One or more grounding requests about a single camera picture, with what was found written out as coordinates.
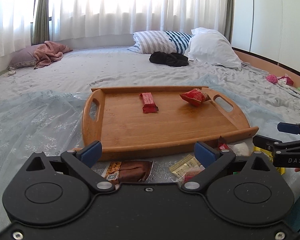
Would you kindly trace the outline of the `brown almond chocolate packet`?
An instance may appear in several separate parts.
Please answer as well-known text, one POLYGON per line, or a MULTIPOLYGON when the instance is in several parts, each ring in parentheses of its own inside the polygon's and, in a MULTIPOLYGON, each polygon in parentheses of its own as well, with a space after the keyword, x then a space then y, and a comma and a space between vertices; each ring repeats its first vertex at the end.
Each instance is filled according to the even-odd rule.
POLYGON ((143 183, 151 174, 152 161, 112 161, 105 168, 102 177, 112 184, 143 183))

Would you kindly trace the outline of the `gold tea sachet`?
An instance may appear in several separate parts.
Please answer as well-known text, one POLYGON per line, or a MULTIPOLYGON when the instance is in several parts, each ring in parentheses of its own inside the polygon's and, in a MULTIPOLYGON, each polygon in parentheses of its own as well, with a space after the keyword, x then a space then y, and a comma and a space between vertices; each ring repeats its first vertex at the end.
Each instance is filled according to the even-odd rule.
POLYGON ((169 171, 180 179, 191 169, 200 167, 202 167, 202 164, 194 157, 194 155, 188 154, 186 157, 170 166, 169 171))

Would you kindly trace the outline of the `white sheer curtain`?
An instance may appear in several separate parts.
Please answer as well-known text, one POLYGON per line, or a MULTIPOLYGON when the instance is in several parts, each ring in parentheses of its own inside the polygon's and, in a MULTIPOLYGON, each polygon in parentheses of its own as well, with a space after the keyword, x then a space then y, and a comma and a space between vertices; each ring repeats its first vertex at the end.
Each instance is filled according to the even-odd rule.
MULTIPOLYGON (((225 30, 227 0, 49 0, 50 40, 143 30, 225 30)), ((32 44, 34 0, 0 0, 0 57, 32 44)))

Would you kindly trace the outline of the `striped grey white pillow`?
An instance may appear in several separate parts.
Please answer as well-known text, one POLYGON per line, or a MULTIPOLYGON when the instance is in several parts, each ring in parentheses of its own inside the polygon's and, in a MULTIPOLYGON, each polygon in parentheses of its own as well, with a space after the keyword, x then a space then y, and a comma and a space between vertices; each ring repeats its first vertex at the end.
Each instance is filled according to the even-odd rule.
POLYGON ((133 33, 135 44, 128 50, 139 54, 153 54, 156 51, 176 53, 175 44, 164 31, 138 31, 133 33))

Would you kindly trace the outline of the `mauve pillow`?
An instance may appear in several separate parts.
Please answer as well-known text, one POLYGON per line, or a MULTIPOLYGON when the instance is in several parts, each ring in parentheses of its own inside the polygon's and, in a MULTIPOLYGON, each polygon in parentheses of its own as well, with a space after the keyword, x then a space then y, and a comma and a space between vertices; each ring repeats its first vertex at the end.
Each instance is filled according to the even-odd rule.
POLYGON ((26 47, 16 53, 14 53, 7 69, 15 70, 15 69, 24 68, 24 67, 34 67, 37 62, 37 59, 34 56, 34 51, 41 45, 42 44, 29 46, 29 47, 26 47))

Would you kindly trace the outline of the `navy striped pillow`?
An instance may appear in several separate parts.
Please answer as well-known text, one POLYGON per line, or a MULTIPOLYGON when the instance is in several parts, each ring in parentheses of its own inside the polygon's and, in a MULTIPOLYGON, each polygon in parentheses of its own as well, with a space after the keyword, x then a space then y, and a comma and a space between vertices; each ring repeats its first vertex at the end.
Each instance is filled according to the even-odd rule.
POLYGON ((193 35, 181 33, 178 31, 165 31, 169 40, 175 45, 176 53, 184 54, 189 47, 190 39, 193 35))

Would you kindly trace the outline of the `pink blanket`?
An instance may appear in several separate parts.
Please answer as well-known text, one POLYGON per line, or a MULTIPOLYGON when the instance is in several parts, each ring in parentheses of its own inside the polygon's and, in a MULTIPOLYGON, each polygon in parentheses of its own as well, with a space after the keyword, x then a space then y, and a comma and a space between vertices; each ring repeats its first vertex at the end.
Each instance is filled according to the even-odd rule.
POLYGON ((36 59, 35 68, 43 68, 51 63, 60 61, 63 58, 63 54, 69 52, 72 52, 72 49, 64 44, 45 41, 33 51, 33 57, 36 59))

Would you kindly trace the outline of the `wooden serving tray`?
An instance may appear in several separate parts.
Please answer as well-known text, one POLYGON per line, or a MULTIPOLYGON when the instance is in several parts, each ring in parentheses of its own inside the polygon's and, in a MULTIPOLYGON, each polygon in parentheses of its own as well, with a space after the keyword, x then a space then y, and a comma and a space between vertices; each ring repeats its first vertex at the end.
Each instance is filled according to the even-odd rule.
POLYGON ((236 142, 253 137, 242 110, 228 97, 202 87, 211 98, 199 107, 184 101, 190 86, 94 88, 82 116, 85 145, 102 144, 102 161, 159 157, 193 150, 203 141, 215 146, 219 137, 236 142), (150 92, 159 111, 143 113, 141 93, 150 92))

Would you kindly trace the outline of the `grey bed sheet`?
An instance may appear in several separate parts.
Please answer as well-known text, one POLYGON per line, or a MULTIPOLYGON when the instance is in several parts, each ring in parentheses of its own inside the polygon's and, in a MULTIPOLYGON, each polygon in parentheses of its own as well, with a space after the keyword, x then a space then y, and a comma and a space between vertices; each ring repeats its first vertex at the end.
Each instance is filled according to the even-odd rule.
POLYGON ((242 97, 286 122, 300 122, 300 95, 295 89, 268 82, 266 75, 247 63, 239 70, 198 61, 169 67, 153 64, 148 55, 125 47, 82 49, 43 68, 25 67, 12 76, 0 76, 0 101, 47 90, 89 93, 97 87, 203 85, 232 100, 242 97))

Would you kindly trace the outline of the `black clothing pile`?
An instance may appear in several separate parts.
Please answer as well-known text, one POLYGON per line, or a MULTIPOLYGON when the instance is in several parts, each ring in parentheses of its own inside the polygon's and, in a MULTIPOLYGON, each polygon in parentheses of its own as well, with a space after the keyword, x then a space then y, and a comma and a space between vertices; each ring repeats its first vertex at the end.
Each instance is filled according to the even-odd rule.
POLYGON ((150 55, 149 61, 154 64, 164 64, 170 67, 188 66, 189 58, 179 53, 163 53, 156 51, 150 55))

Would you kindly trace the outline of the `red white small toy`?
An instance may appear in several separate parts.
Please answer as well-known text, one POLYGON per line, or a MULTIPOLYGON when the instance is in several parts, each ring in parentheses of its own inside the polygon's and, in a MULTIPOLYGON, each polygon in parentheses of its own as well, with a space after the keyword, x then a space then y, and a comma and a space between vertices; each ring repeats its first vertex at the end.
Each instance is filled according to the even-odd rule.
POLYGON ((279 77, 277 83, 279 85, 287 85, 287 86, 290 86, 290 87, 293 87, 293 85, 294 85, 294 81, 287 74, 285 74, 282 77, 279 77))

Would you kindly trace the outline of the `red chocolate bar wrapper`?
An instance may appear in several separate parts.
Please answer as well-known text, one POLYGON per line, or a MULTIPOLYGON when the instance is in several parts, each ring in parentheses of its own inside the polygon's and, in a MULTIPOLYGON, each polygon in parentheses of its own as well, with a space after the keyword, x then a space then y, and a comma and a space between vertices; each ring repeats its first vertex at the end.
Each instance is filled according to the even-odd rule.
POLYGON ((143 101, 143 113, 157 113, 159 111, 159 108, 154 102, 153 95, 150 92, 147 93, 141 93, 140 98, 143 101))

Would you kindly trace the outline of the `light blue lace cloth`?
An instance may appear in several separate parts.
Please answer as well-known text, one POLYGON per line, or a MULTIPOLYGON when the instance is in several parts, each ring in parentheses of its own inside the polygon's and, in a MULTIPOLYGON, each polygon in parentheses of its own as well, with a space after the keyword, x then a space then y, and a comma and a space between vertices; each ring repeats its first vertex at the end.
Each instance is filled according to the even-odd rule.
POLYGON ((294 137, 279 133, 278 122, 300 122, 300 98, 250 70, 185 74, 178 69, 174 74, 111 74, 97 80, 21 73, 0 78, 0 231, 9 224, 3 191, 25 160, 35 150, 57 155, 81 146, 82 110, 90 90, 137 85, 209 86, 234 100, 262 135, 283 141, 294 137))

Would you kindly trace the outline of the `yellow snack bag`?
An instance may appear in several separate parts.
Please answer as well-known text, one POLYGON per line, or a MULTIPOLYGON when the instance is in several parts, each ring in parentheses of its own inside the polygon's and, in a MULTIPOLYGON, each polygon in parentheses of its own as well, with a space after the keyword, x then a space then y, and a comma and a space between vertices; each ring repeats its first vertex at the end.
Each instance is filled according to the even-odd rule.
MULTIPOLYGON (((268 158, 268 160, 271 163, 273 163, 273 156, 270 151, 256 147, 256 146, 254 146, 254 151, 262 152, 268 158)), ((285 174, 285 172, 286 172, 286 169, 284 167, 275 167, 275 168, 276 168, 277 172, 281 175, 285 174)))

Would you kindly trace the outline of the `red puffy snack bag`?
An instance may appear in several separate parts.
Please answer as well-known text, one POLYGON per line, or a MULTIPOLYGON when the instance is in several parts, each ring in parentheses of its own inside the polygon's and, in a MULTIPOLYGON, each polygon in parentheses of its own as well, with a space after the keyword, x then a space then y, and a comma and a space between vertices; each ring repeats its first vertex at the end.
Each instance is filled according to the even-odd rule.
POLYGON ((209 101, 209 95, 199 88, 180 94, 180 97, 189 104, 199 107, 202 103, 209 101))

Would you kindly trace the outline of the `white cake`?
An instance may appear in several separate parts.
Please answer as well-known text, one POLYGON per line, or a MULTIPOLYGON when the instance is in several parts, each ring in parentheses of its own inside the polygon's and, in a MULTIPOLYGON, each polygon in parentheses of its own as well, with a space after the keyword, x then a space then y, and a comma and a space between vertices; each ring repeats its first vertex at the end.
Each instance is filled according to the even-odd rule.
POLYGON ((237 156, 248 157, 251 155, 251 151, 245 142, 228 144, 228 146, 237 156))

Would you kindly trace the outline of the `grey green drape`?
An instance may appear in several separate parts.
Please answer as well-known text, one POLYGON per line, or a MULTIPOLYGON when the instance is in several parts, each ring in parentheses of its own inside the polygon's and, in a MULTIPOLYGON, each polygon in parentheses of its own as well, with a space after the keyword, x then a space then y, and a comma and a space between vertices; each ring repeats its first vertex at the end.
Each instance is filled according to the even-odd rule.
POLYGON ((34 20, 32 23, 32 45, 49 40, 49 0, 34 0, 34 20))

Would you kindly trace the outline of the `red wafer bar wrapper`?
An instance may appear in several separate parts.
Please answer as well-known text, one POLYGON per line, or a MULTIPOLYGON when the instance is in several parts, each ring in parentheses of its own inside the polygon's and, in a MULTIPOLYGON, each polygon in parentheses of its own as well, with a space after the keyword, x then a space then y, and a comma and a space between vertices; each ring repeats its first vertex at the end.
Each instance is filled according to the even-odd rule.
POLYGON ((217 148, 219 151, 230 150, 230 147, 227 145, 226 140, 223 137, 218 138, 217 148))

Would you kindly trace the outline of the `pink yarn ball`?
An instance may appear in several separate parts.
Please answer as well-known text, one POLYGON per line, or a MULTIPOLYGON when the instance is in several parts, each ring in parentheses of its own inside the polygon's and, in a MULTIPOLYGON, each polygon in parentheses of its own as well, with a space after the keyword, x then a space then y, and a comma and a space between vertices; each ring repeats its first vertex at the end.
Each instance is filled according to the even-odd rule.
POLYGON ((270 74, 266 76, 266 80, 272 84, 277 84, 278 83, 278 78, 276 75, 270 74))

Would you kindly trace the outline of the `wooden bed frame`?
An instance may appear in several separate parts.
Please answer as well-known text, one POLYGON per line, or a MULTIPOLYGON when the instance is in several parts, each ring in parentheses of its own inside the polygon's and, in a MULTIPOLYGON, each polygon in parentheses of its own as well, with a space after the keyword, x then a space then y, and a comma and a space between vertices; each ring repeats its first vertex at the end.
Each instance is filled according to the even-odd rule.
POLYGON ((294 81, 294 87, 300 87, 300 72, 297 70, 249 51, 234 47, 232 49, 243 62, 249 63, 255 68, 265 70, 269 74, 274 74, 279 77, 287 74, 294 81))

